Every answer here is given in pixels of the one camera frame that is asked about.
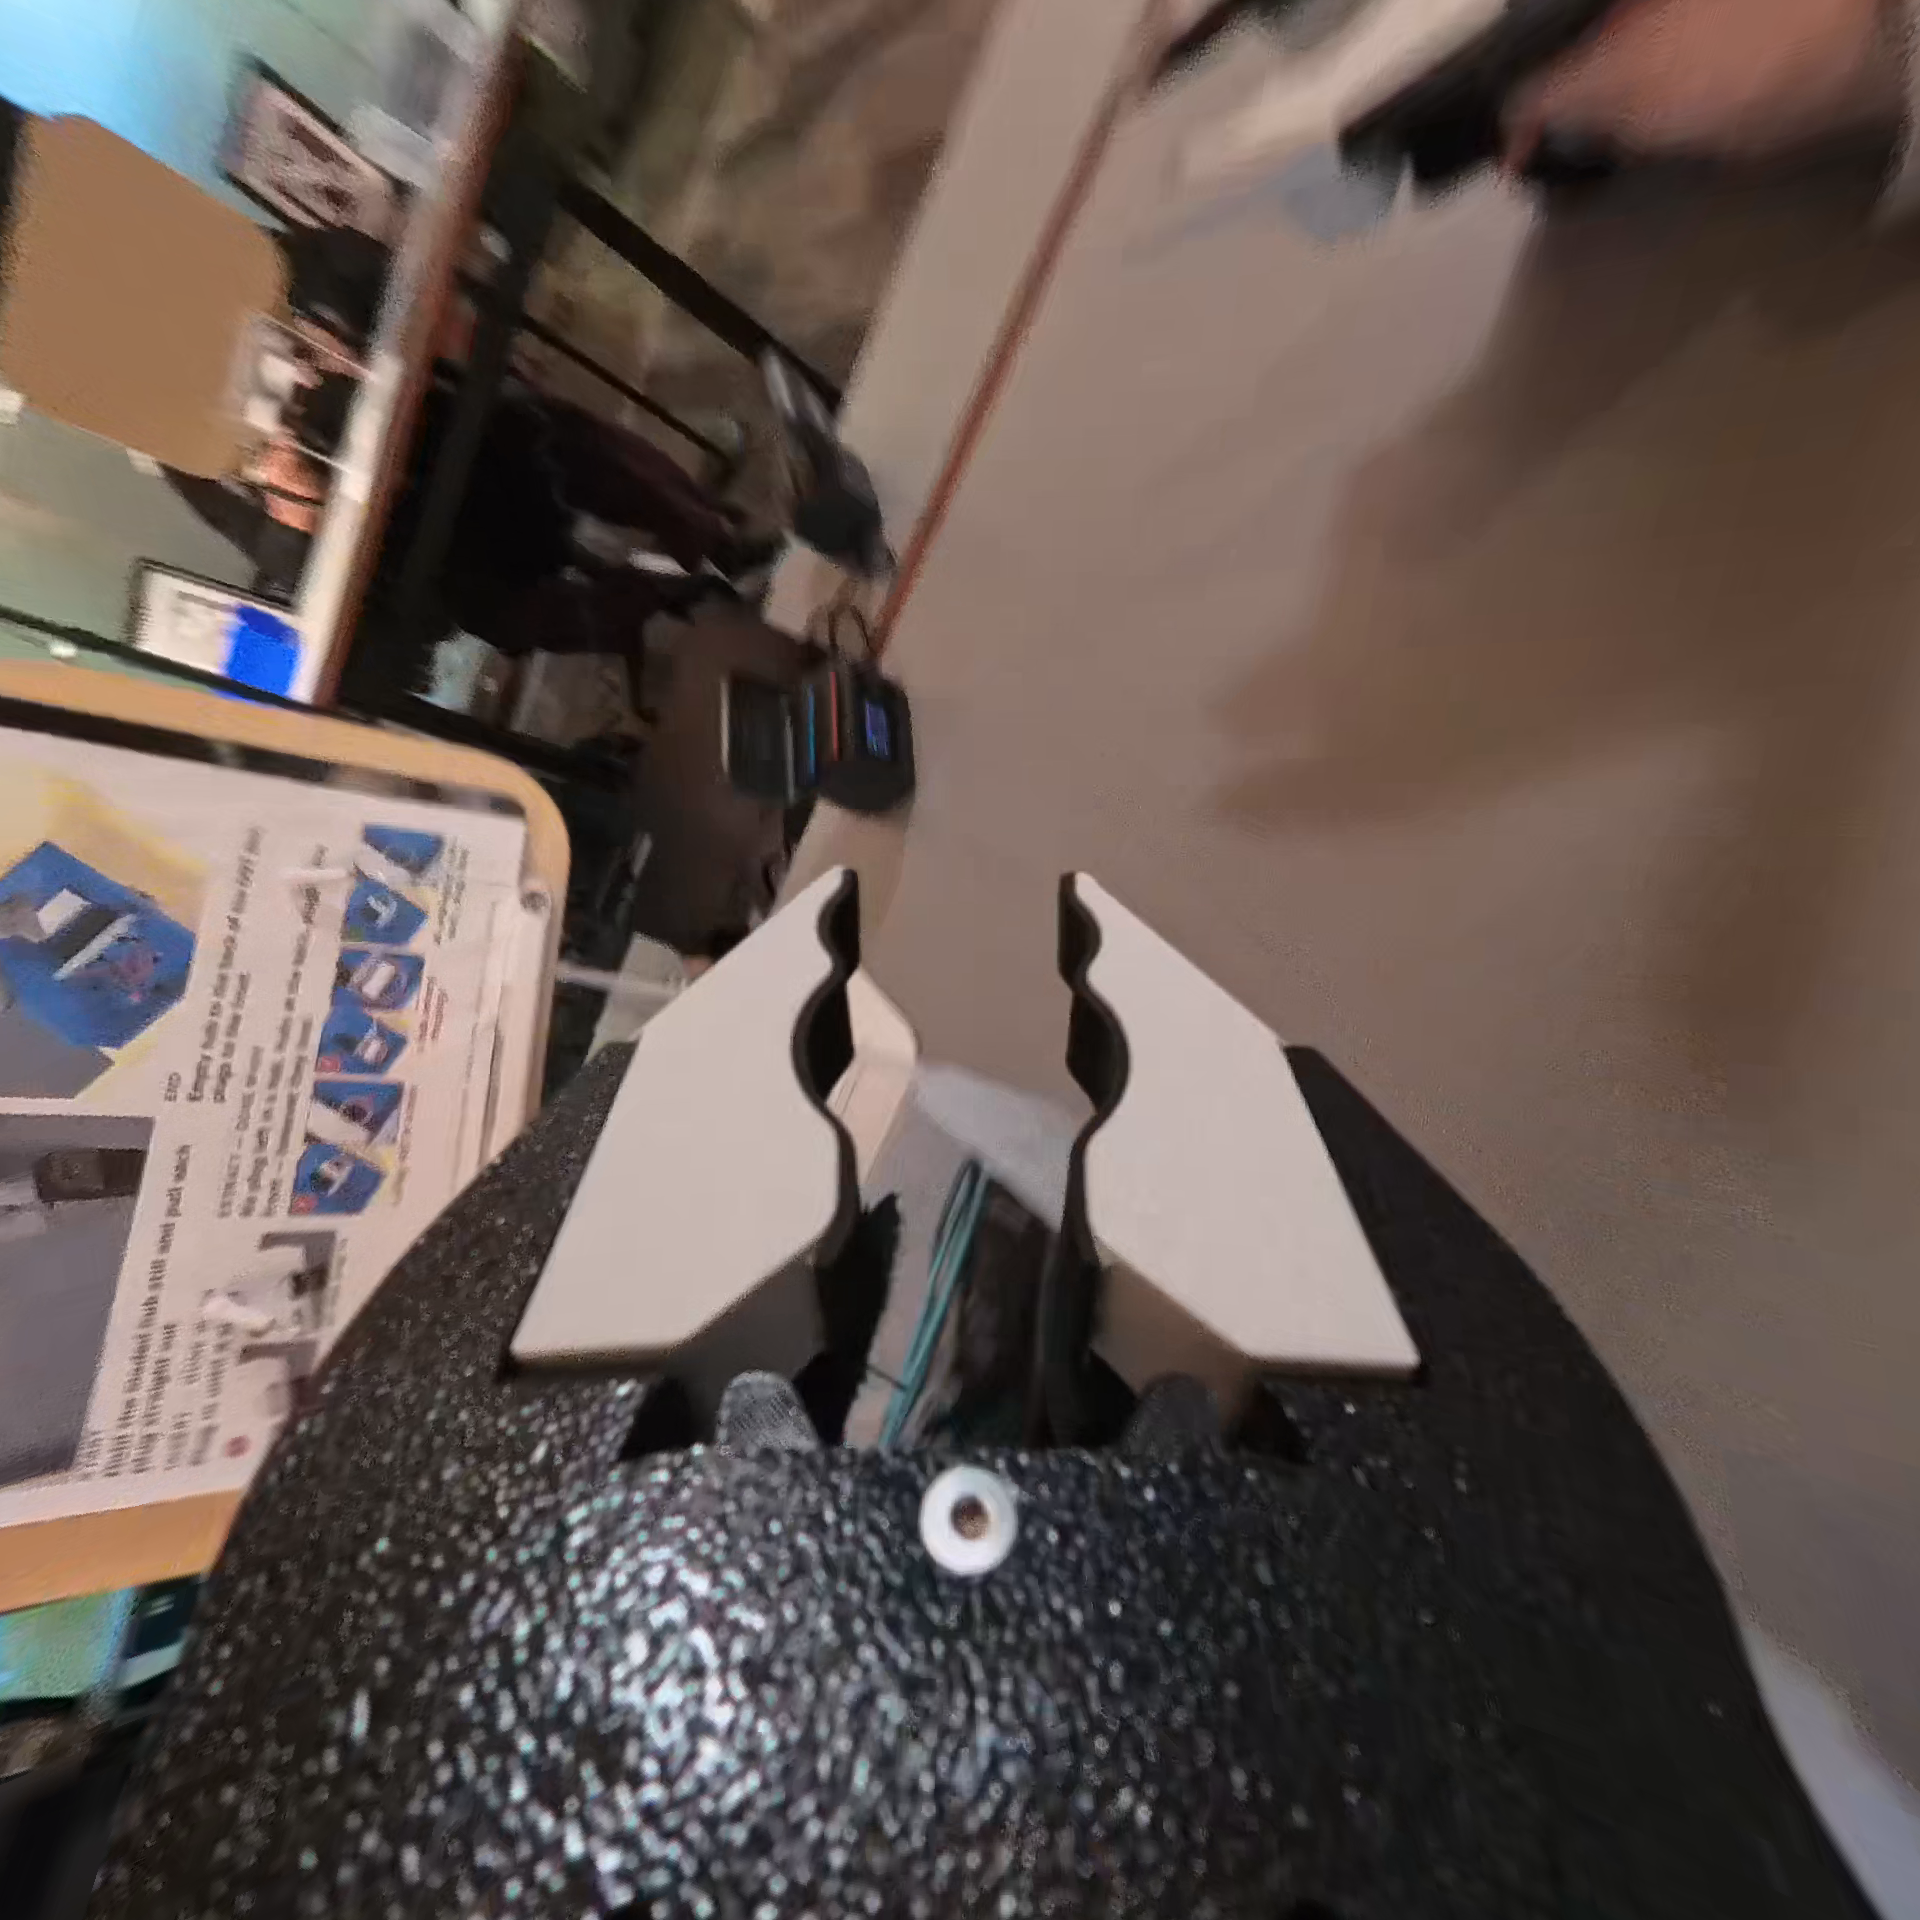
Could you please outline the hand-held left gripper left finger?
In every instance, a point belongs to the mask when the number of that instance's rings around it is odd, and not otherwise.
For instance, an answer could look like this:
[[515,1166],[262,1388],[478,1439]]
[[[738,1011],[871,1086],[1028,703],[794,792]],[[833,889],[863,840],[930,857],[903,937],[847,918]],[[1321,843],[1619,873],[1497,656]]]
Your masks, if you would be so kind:
[[858,1223],[833,1092],[856,1045],[859,897],[833,869],[643,1030],[511,1356],[526,1371],[791,1379]]

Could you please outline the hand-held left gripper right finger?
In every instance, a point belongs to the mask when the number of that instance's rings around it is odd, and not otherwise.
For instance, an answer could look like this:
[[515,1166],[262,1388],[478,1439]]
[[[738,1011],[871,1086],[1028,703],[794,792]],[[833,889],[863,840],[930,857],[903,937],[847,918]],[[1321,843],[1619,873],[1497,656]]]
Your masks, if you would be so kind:
[[1059,881],[1078,1132],[1055,1256],[1055,1427],[1199,1388],[1416,1381],[1422,1353],[1280,1036],[1087,871]]

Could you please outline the person's right hand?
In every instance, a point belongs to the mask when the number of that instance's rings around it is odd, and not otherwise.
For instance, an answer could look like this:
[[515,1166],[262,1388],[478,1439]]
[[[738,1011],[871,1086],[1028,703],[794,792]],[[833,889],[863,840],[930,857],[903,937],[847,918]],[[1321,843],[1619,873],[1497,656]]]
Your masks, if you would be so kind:
[[1916,4],[1619,4],[1502,108],[1511,175],[1550,152],[1758,171],[1846,151],[1884,158],[1882,215],[1916,215]]

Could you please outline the black cabinet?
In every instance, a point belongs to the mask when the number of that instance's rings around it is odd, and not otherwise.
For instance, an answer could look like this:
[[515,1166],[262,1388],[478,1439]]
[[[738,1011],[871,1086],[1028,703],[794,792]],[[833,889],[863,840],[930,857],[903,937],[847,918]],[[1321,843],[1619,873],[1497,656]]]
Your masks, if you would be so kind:
[[643,636],[648,705],[633,800],[651,852],[633,927],[680,953],[714,955],[770,908],[788,860],[787,816],[736,790],[723,760],[734,676],[791,684],[801,644],[742,604],[706,598]]

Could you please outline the black hub with blue lights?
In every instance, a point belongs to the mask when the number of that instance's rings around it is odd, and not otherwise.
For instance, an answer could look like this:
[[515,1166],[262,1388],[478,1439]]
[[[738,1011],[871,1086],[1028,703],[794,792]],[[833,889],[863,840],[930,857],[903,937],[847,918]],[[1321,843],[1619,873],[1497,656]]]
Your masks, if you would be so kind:
[[719,745],[734,790],[785,811],[827,801],[884,817],[920,792],[914,718],[905,688],[874,656],[856,605],[823,612],[791,680],[730,673]]

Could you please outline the small black device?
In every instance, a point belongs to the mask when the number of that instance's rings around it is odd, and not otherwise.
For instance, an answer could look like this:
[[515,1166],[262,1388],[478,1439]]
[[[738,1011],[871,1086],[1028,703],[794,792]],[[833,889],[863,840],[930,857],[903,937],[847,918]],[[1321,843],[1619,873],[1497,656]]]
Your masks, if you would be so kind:
[[896,550],[884,532],[874,475],[841,441],[827,397],[778,348],[759,352],[759,377],[785,457],[791,537],[859,580],[890,577]]

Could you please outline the white and blue sign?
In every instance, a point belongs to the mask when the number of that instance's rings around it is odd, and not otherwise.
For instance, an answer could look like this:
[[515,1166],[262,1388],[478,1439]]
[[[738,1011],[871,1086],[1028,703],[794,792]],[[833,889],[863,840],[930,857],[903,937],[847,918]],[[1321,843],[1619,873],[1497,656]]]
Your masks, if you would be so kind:
[[256,697],[302,702],[305,636],[292,611],[178,567],[132,564],[128,644]]

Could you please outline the table with black legs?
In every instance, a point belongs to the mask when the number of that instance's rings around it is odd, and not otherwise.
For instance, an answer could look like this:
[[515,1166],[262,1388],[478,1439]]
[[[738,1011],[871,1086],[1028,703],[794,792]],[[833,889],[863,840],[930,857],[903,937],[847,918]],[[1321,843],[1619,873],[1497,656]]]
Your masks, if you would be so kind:
[[348,468],[298,598],[312,660],[300,700],[398,715],[425,703],[412,672],[448,632],[506,623],[571,557],[554,400],[516,371],[538,331],[526,299],[556,221],[580,227],[723,348],[778,368],[838,423],[841,390],[575,166],[575,87],[529,31],[531,4],[497,4],[464,81],[442,174],[417,201],[374,358],[345,436]]

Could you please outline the black and white printed tag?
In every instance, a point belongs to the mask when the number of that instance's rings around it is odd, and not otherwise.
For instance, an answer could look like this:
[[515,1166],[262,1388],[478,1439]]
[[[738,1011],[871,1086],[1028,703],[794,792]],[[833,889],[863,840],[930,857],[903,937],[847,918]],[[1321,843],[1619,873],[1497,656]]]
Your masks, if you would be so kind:
[[215,165],[227,185],[281,227],[363,232],[379,245],[398,228],[396,181],[258,59],[234,73]]

